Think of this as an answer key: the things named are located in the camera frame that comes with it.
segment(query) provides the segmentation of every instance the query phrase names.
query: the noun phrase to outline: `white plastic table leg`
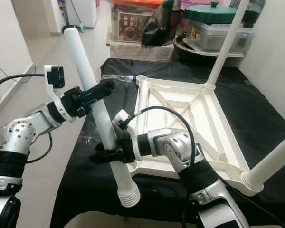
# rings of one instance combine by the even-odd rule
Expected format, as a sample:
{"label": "white plastic table leg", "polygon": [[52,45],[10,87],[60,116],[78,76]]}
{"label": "white plastic table leg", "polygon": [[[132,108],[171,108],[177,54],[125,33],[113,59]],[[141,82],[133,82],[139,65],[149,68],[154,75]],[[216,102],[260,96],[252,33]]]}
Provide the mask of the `white plastic table leg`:
{"label": "white plastic table leg", "polygon": [[251,189],[261,191],[265,181],[283,166],[285,166],[285,139],[252,170],[244,172],[242,180]]}
{"label": "white plastic table leg", "polygon": [[[79,33],[76,28],[68,28],[65,30],[64,34],[73,56],[82,86],[84,90],[88,90],[95,86],[97,82]],[[112,123],[104,101],[100,100],[93,103],[91,108],[104,148],[107,150],[116,149],[116,135],[112,128]],[[121,204],[124,207],[132,207],[136,205],[140,200],[140,193],[137,185],[130,176],[127,165],[122,164],[119,161],[115,161],[111,162],[110,166],[116,180],[118,187],[117,193]]]}
{"label": "white plastic table leg", "polygon": [[212,71],[209,75],[209,78],[207,82],[205,83],[206,88],[214,88],[215,83],[217,82],[217,79],[219,77],[219,74],[222,70],[222,67],[224,65],[224,62],[227,58],[227,55],[230,51],[231,45],[233,43],[234,38],[236,37],[236,34],[238,32],[238,28],[241,24],[242,18],[244,16],[244,13],[246,11],[246,8],[248,6],[249,0],[241,0],[237,12],[233,18],[232,24],[230,26],[230,29],[227,33],[227,36],[225,38],[225,41],[223,43],[223,46],[221,50],[219,51],[218,58],[215,61],[215,64],[212,68]]}
{"label": "white plastic table leg", "polygon": [[[141,81],[139,85],[139,99],[138,99],[138,107],[137,107],[138,112],[148,107],[149,94],[150,94],[150,83],[147,80]],[[137,120],[136,120],[137,134],[144,133],[144,128],[146,125],[146,114],[147,113],[143,113],[137,117]]]}

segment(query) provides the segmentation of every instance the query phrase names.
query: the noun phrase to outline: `black tablecloth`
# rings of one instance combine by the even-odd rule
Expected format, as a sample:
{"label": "black tablecloth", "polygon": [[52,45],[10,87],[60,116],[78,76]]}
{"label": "black tablecloth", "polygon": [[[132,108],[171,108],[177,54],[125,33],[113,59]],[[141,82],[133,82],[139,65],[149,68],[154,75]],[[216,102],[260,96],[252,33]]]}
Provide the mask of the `black tablecloth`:
{"label": "black tablecloth", "polygon": [[[147,77],[204,83],[210,67],[182,63],[151,63],[108,59],[102,66],[103,78],[115,82],[112,94],[104,102],[111,118],[120,109],[134,112],[137,86],[128,77]],[[229,121],[242,153],[252,168],[285,138],[285,121],[266,98],[237,68],[224,68],[215,94]],[[60,228],[77,214],[101,211],[108,214],[145,219],[180,221],[185,189],[178,180],[136,175],[141,200],[133,208],[121,206],[117,186],[109,164],[96,165],[88,156],[100,137],[92,115],[87,116],[62,178],[52,215],[51,227]],[[234,196],[250,225],[273,224],[268,216]],[[285,222],[285,167],[264,184],[264,190],[252,198]],[[186,220],[194,222],[189,207]]]}

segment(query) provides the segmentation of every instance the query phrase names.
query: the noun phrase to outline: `green pot lid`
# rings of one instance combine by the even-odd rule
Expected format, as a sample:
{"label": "green pot lid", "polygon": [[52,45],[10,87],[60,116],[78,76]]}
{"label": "green pot lid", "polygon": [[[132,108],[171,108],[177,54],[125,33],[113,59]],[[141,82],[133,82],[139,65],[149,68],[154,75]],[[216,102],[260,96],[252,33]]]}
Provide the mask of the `green pot lid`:
{"label": "green pot lid", "polygon": [[210,5],[189,6],[185,9],[184,17],[205,24],[231,24],[237,9],[218,6],[218,1]]}

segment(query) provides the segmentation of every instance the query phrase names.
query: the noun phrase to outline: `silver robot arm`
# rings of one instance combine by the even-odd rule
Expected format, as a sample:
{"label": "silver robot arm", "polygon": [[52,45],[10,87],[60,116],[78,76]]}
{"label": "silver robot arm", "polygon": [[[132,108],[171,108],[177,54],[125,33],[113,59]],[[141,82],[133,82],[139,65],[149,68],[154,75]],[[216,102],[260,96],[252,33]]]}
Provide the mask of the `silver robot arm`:
{"label": "silver robot arm", "polygon": [[16,227],[20,200],[14,195],[22,187],[30,145],[63,122],[87,115],[90,105],[114,88],[114,83],[102,83],[84,92],[75,87],[61,95],[64,76],[60,66],[45,66],[45,82],[53,102],[44,103],[0,128],[0,228]]}
{"label": "silver robot arm", "polygon": [[177,172],[182,185],[196,207],[199,228],[248,228],[245,216],[232,199],[219,176],[205,159],[202,148],[195,144],[194,164],[191,164],[191,138],[183,130],[163,128],[135,135],[128,125],[130,116],[121,110],[112,121],[119,137],[116,151],[100,151],[90,156],[96,163],[121,161],[130,163],[142,156],[166,156]]}
{"label": "silver robot arm", "polygon": [[[191,143],[185,131],[164,128],[140,137],[147,138],[152,156],[163,155],[170,160],[190,194],[190,201],[197,208],[197,214],[193,216],[199,227],[249,227],[245,216],[206,161],[198,144],[195,162],[191,164]],[[141,143],[144,144],[143,140],[138,141],[139,147]]]}

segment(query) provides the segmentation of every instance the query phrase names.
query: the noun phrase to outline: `transparent plastic container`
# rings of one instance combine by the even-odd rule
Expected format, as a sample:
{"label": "transparent plastic container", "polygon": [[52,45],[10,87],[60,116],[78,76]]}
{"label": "transparent plastic container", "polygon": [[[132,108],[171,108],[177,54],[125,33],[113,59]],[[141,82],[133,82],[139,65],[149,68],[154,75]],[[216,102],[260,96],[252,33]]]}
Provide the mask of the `transparent plastic container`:
{"label": "transparent plastic container", "polygon": [[[219,52],[230,25],[207,25],[189,20],[187,41],[203,52]],[[239,28],[231,45],[230,53],[242,54],[254,33],[253,28]]]}
{"label": "transparent plastic container", "polygon": [[163,0],[110,0],[111,39],[141,42],[144,26]]}

